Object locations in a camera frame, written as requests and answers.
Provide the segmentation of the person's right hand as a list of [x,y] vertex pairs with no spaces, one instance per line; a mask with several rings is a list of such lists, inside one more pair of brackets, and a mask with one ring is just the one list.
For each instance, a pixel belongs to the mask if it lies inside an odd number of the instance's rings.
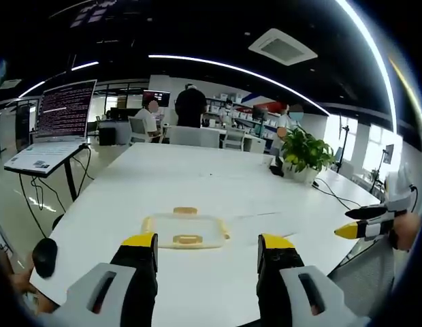
[[394,249],[410,251],[419,233],[421,218],[416,213],[406,213],[393,220],[389,240]]

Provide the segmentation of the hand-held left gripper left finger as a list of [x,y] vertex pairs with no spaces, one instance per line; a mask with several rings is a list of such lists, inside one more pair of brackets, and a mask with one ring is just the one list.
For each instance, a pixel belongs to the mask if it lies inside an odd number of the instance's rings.
[[67,290],[42,326],[150,326],[158,291],[158,234],[124,240],[110,263],[99,263]]

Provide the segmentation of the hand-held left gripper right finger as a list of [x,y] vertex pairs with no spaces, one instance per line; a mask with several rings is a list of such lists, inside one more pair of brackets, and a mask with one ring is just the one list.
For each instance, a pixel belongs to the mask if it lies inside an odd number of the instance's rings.
[[293,243],[258,235],[257,297],[262,326],[367,326],[344,292],[315,266],[306,266]]

